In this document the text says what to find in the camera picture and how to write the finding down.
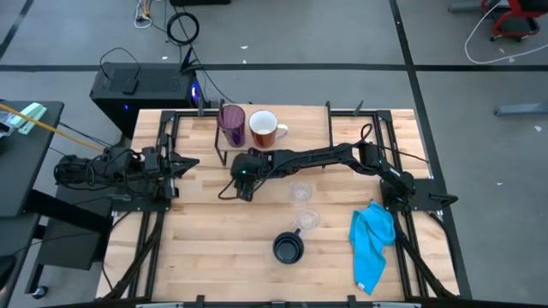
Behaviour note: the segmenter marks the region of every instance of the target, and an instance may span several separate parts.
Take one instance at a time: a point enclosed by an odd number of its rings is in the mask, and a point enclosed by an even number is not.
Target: gray floor
[[[480,15],[451,15],[447,0],[398,2],[415,64],[469,64],[462,45]],[[23,0],[0,2],[0,41],[17,18]],[[141,62],[177,62],[178,49],[153,29],[135,29],[134,0],[35,0],[2,64],[97,64],[108,49],[122,46]],[[229,6],[189,7],[201,23],[195,48],[203,63],[381,63],[403,64],[385,0],[234,0]],[[152,17],[162,25],[164,3],[155,2]],[[545,25],[548,19],[540,20]],[[541,32],[523,44],[487,40],[489,25],[470,43],[478,60],[507,56],[545,44]],[[548,64],[548,50],[500,65]],[[128,62],[121,54],[109,61]],[[62,121],[107,142],[120,132],[89,99],[95,73],[0,73],[0,97],[14,100],[60,100]],[[405,72],[216,71],[216,84],[236,101],[256,104],[336,107],[414,108]],[[499,119],[497,104],[546,100],[548,73],[418,73],[432,133],[454,205],[457,232],[476,299],[548,304],[548,259],[543,235],[548,231],[544,175],[548,171],[548,118]],[[208,82],[209,98],[220,95]],[[542,130],[537,132],[535,126]],[[65,139],[56,149],[90,157]],[[59,155],[48,153],[36,187],[55,194],[51,171]],[[13,307],[88,301],[94,297],[99,266],[89,271],[48,268],[42,283],[51,292],[40,301],[22,294],[33,262],[12,299]]]

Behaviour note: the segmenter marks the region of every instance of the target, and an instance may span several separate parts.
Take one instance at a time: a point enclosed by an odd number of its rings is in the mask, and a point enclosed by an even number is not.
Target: black measuring cup
[[[283,264],[295,264],[301,260],[305,253],[305,244],[303,243],[298,228],[294,232],[283,232],[279,234],[272,245],[274,256]]]

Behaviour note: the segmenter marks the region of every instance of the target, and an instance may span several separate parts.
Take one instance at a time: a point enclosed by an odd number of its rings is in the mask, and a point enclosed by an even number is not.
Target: blue cloth
[[[394,219],[373,201],[365,210],[354,211],[348,238],[354,248],[356,285],[371,295],[386,265],[383,247],[394,245]]]

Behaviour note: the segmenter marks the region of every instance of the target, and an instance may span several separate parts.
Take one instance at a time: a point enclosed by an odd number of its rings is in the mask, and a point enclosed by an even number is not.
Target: orange mug
[[[249,117],[249,129],[256,146],[261,148],[274,145],[276,139],[285,137],[289,132],[289,127],[285,124],[278,124],[276,116],[268,110],[255,111]],[[276,136],[278,129],[284,132]]]

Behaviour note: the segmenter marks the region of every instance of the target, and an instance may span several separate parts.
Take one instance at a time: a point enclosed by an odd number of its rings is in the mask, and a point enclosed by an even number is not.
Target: purple plastic cup
[[[226,105],[219,110],[217,124],[234,147],[246,143],[246,112],[239,106]]]

